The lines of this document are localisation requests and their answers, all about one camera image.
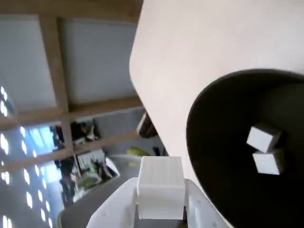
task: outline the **white cube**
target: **white cube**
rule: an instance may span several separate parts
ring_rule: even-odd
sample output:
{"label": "white cube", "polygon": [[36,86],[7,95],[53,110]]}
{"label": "white cube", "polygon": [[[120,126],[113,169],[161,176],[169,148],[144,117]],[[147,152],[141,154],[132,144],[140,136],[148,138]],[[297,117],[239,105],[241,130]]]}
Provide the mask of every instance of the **white cube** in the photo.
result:
{"label": "white cube", "polygon": [[253,158],[259,173],[279,175],[285,169],[284,152],[280,149],[268,153],[257,151]]}
{"label": "white cube", "polygon": [[267,153],[275,146],[280,135],[281,131],[261,123],[251,127],[247,144]]}
{"label": "white cube", "polygon": [[143,157],[137,185],[140,219],[183,219],[185,180],[180,157]]}

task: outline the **wooden ceiling beam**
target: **wooden ceiling beam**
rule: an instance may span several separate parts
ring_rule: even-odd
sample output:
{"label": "wooden ceiling beam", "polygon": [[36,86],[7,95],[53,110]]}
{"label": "wooden ceiling beam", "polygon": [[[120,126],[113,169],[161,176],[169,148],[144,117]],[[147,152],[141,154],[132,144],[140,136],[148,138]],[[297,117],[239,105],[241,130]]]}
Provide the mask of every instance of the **wooden ceiling beam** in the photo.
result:
{"label": "wooden ceiling beam", "polygon": [[[71,105],[70,113],[66,114],[71,120],[82,117],[97,116],[108,112],[115,112],[142,106],[138,97],[110,99],[81,105]],[[0,117],[0,131],[16,129],[20,126],[31,127],[50,124],[59,121],[64,114],[57,108],[38,109],[21,112],[16,116]]]}
{"label": "wooden ceiling beam", "polygon": [[0,172],[6,172],[6,171],[14,172],[21,168],[30,167],[35,164],[43,164],[48,161],[64,159],[64,158],[73,156],[73,154],[81,154],[86,151],[98,150],[99,148],[102,148],[104,146],[123,142],[123,141],[129,140],[129,139],[134,139],[136,137],[138,137],[137,131],[130,131],[130,132],[126,132],[124,134],[115,135],[115,136],[107,137],[104,139],[99,139],[99,140],[88,142],[88,143],[82,144],[82,145],[77,145],[77,146],[75,146],[74,151],[70,151],[68,149],[62,149],[59,151],[54,151],[54,152],[51,152],[48,154],[37,156],[36,158],[27,158],[24,160],[12,161],[12,162],[6,163],[4,166],[0,166]]}
{"label": "wooden ceiling beam", "polygon": [[138,22],[141,6],[141,0],[9,0],[0,2],[0,14]]}
{"label": "wooden ceiling beam", "polygon": [[63,114],[60,121],[63,138],[65,140],[65,147],[68,150],[73,150],[71,121],[69,118],[67,90],[61,59],[57,18],[39,15],[39,23],[44,49],[48,60],[48,67],[51,74],[57,109],[59,109]]}
{"label": "wooden ceiling beam", "polygon": [[110,99],[81,105],[70,105],[70,115],[73,120],[86,116],[95,116],[129,108],[142,106],[139,97]]}

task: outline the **small white cube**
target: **small white cube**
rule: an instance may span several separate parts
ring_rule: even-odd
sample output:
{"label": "small white cube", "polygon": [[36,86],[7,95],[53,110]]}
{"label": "small white cube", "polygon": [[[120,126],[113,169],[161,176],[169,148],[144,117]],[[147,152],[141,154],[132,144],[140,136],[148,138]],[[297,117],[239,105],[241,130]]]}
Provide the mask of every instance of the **small white cube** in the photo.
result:
{"label": "small white cube", "polygon": [[185,180],[180,157],[143,157],[137,185],[140,219],[183,219]]}
{"label": "small white cube", "polygon": [[247,144],[267,153],[275,146],[280,135],[281,131],[261,123],[251,127]]}
{"label": "small white cube", "polygon": [[253,158],[259,173],[279,175],[285,169],[284,152],[280,149],[268,153],[257,151]]}

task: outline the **ceiling light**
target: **ceiling light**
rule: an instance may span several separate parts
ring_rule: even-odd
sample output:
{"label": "ceiling light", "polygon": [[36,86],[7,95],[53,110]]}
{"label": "ceiling light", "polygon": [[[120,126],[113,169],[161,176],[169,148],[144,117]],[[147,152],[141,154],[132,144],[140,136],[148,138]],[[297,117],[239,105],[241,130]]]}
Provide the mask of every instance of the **ceiling light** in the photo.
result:
{"label": "ceiling light", "polygon": [[12,228],[11,220],[3,215],[3,228]]}
{"label": "ceiling light", "polygon": [[25,182],[28,183],[28,185],[29,185],[29,173],[26,169],[24,169],[24,179],[25,179]]}
{"label": "ceiling light", "polygon": [[44,222],[46,221],[46,214],[44,213],[43,209],[41,209],[41,218]]}
{"label": "ceiling light", "polygon": [[27,203],[30,208],[33,208],[32,196],[27,192]]}
{"label": "ceiling light", "polygon": [[34,135],[39,135],[39,131],[38,131],[37,129],[34,129],[34,130],[33,130],[33,134],[34,134]]}
{"label": "ceiling light", "polygon": [[42,179],[42,184],[43,184],[43,187],[44,187],[45,189],[47,189],[47,183],[46,183],[46,181],[45,181],[44,179]]}
{"label": "ceiling light", "polygon": [[49,203],[46,201],[47,211],[49,212]]}
{"label": "ceiling light", "polygon": [[23,152],[24,152],[25,154],[27,154],[27,146],[26,146],[26,144],[24,143],[23,140],[21,141],[21,147],[22,147]]}
{"label": "ceiling light", "polygon": [[6,154],[8,154],[9,153],[9,143],[6,140],[4,134],[1,134],[1,136],[0,136],[0,144],[1,144],[1,148],[4,150],[4,152]]}
{"label": "ceiling light", "polygon": [[49,227],[53,228],[53,223],[52,223],[52,220],[50,218],[48,218],[48,224],[49,224]]}
{"label": "ceiling light", "polygon": [[35,165],[35,171],[36,171],[37,176],[39,176],[39,168],[37,165]]}
{"label": "ceiling light", "polygon": [[8,99],[8,94],[6,92],[4,92],[3,97],[4,97],[4,100],[6,101]]}
{"label": "ceiling light", "polygon": [[5,181],[5,173],[4,172],[1,173],[1,178],[2,178],[2,180]]}
{"label": "ceiling light", "polygon": [[11,220],[8,218],[8,228],[12,228]]}
{"label": "ceiling light", "polygon": [[3,215],[3,228],[8,228],[8,219],[5,215]]}
{"label": "ceiling light", "polygon": [[1,101],[1,103],[0,103],[0,111],[5,117],[8,115],[8,110],[5,107],[5,104],[3,101]]}
{"label": "ceiling light", "polygon": [[38,190],[38,198],[41,202],[43,201],[42,193],[40,190]]}
{"label": "ceiling light", "polygon": [[5,182],[6,182],[6,184],[7,185],[9,185],[10,184],[10,175],[9,175],[9,172],[5,172]]}
{"label": "ceiling light", "polygon": [[20,127],[20,132],[21,132],[23,138],[25,138],[25,129],[24,129],[24,127]]}
{"label": "ceiling light", "polygon": [[44,176],[44,168],[43,167],[40,168],[40,171],[41,171],[42,175]]}

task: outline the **white table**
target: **white table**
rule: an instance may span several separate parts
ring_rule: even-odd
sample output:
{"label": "white table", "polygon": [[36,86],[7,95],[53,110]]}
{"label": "white table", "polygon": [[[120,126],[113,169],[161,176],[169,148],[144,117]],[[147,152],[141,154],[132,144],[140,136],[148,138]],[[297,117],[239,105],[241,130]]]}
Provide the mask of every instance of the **white table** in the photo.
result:
{"label": "white table", "polygon": [[198,180],[186,145],[197,95],[246,68],[304,73],[304,1],[145,0],[130,59],[131,79],[170,156]]}

